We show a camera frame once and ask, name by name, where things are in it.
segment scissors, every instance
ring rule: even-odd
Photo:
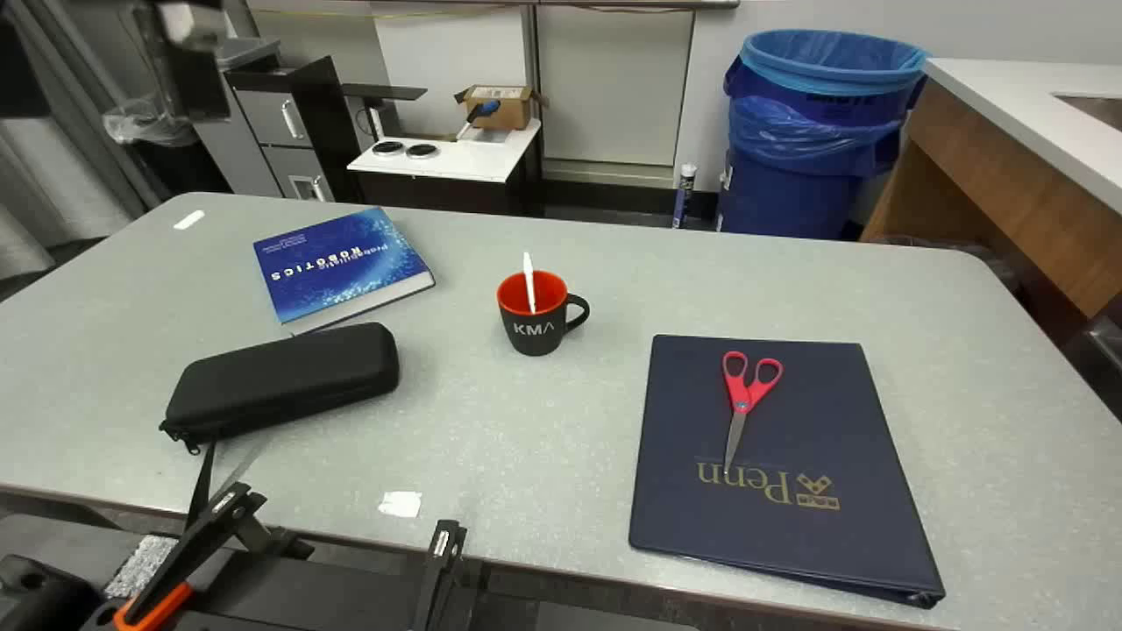
[[[728,372],[728,391],[733,403],[733,421],[728,437],[728,471],[729,471],[744,437],[746,413],[758,409],[758,403],[767,399],[767,393],[780,387],[784,360],[761,358],[758,368],[751,372],[751,360],[744,350],[728,350],[723,372]]]

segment box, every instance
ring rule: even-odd
[[[529,89],[518,89],[518,83],[473,83],[473,89],[465,89],[456,101],[465,101],[465,117],[469,117],[473,130],[491,130],[491,133],[524,130],[529,125],[529,117],[535,117],[535,94]]]

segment black pencil case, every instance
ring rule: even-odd
[[[393,393],[400,360],[378,323],[304,333],[195,360],[162,431],[186,450]]]

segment trash can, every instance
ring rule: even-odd
[[[840,237],[899,159],[922,50],[851,33],[751,36],[728,74],[728,232]]]

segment book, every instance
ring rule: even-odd
[[[304,333],[432,287],[419,250],[383,212],[358,212],[254,242],[275,312]]]
[[[728,350],[787,365],[729,471]],[[946,596],[858,344],[657,338],[628,541],[916,608]]]

